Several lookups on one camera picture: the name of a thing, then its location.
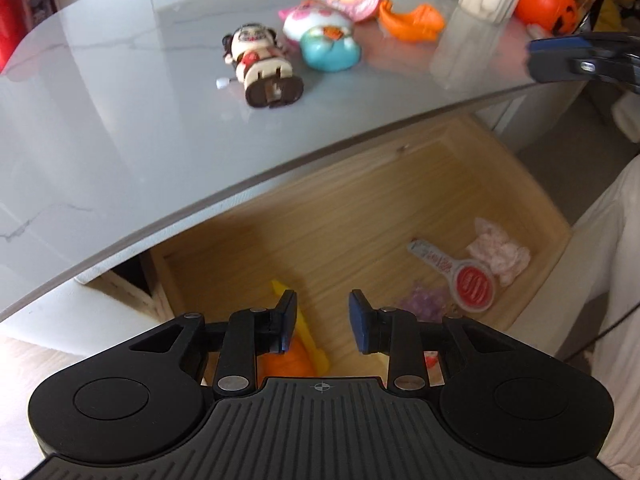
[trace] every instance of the blue toy ball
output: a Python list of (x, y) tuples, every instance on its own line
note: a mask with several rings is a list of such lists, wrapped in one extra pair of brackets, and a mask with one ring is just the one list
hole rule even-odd
[(313, 27), (300, 39), (302, 57), (322, 72), (347, 70), (360, 60), (362, 50), (351, 33), (338, 27)]

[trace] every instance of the orange plastic piece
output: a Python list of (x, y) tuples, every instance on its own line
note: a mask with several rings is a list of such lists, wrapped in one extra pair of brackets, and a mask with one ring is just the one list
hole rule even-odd
[(326, 37), (331, 38), (334, 41), (338, 41), (344, 36), (344, 33), (340, 30), (340, 27), (323, 27), (322, 33)]
[(284, 354), (264, 354), (260, 357), (260, 378), (316, 377), (316, 369), (297, 335), (291, 338), (289, 351)]
[(391, 12), (389, 0), (380, 2), (378, 19), (389, 33), (401, 41), (435, 41), (445, 27), (442, 15), (430, 5), (421, 4), (407, 14)]

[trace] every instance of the crosshair marking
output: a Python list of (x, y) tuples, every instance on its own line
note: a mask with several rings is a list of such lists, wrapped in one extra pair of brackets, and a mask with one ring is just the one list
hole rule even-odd
[(334, 388), (334, 386), (329, 386), (327, 383), (318, 383), (312, 386), (314, 390), (317, 390), (321, 394), (324, 394), (327, 390)]

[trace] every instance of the red object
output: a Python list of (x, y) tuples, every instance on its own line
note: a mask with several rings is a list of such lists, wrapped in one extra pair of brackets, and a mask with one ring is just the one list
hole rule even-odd
[(469, 309), (484, 309), (494, 297), (494, 284), (482, 269), (467, 265), (458, 271), (456, 291)]
[(244, 63), (245, 67), (250, 67), (252, 64), (257, 63), (258, 61), (260, 61), (260, 56), (253, 50), (245, 52), (244, 56), (242, 56), (242, 63)]
[(27, 35), (22, 0), (0, 0), (0, 71)]
[(578, 22), (575, 0), (520, 0), (515, 15), (526, 25), (536, 23), (556, 36), (571, 34)]
[(424, 363), (427, 365), (427, 369), (430, 370), (436, 364), (438, 364), (438, 353), (428, 351), (424, 353)]

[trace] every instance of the yellow plastic toy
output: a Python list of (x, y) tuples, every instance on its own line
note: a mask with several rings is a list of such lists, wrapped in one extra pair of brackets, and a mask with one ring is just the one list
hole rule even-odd
[[(283, 285), (278, 280), (271, 280), (271, 286), (273, 287), (274, 294), (279, 298), (282, 296), (285, 290), (290, 287)], [(306, 353), (308, 353), (311, 362), (314, 364), (316, 374), (318, 377), (326, 375), (329, 371), (329, 359), (323, 350), (316, 346), (311, 332), (309, 331), (309, 325), (306, 324), (305, 317), (302, 315), (300, 307), (298, 307), (298, 316), (296, 318), (295, 332), (299, 336), (300, 341), (305, 347)]]

